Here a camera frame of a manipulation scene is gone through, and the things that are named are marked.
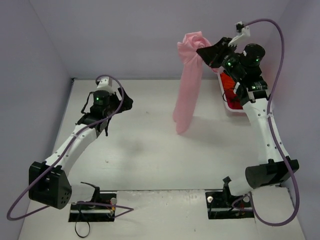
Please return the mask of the pink t shirt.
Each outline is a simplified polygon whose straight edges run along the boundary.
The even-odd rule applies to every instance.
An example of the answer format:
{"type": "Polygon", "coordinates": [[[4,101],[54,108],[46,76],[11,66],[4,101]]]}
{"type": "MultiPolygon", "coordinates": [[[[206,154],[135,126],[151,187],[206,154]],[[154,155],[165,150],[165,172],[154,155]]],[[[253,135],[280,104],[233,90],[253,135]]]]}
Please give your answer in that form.
{"type": "Polygon", "coordinates": [[[175,130],[179,135],[189,129],[200,93],[203,60],[197,54],[197,50],[209,46],[211,43],[201,31],[187,33],[183,40],[177,43],[177,51],[183,64],[183,70],[172,118],[175,122],[175,130]]]}

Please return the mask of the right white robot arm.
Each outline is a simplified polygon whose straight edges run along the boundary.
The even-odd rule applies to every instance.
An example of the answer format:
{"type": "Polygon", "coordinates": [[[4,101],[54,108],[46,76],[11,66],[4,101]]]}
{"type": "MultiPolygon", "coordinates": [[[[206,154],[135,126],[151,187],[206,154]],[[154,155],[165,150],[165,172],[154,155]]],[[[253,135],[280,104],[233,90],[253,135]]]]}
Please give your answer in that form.
{"type": "Polygon", "coordinates": [[[234,82],[233,92],[239,100],[257,140],[258,163],[245,168],[242,176],[224,178],[221,200],[233,206],[240,196],[264,187],[278,185],[299,169],[296,159],[291,159],[282,145],[281,138],[271,111],[271,93],[262,77],[260,63],[265,49],[255,43],[245,46],[236,53],[231,39],[221,38],[215,45],[199,48],[196,53],[210,68],[222,67],[234,82]]]}

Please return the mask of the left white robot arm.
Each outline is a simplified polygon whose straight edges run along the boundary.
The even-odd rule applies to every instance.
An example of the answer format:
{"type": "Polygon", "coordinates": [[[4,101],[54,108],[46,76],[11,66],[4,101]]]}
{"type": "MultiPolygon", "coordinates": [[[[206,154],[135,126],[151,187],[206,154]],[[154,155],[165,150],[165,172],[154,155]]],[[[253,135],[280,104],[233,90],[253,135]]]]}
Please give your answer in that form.
{"type": "Polygon", "coordinates": [[[89,112],[82,111],[74,130],[67,140],[42,162],[35,161],[28,170],[30,200],[55,209],[67,204],[82,202],[89,210],[100,204],[100,188],[92,183],[71,183],[69,173],[83,152],[101,134],[107,134],[110,121],[115,114],[128,111],[133,100],[123,88],[118,88],[120,97],[110,90],[90,92],[93,104],[89,112]]]}

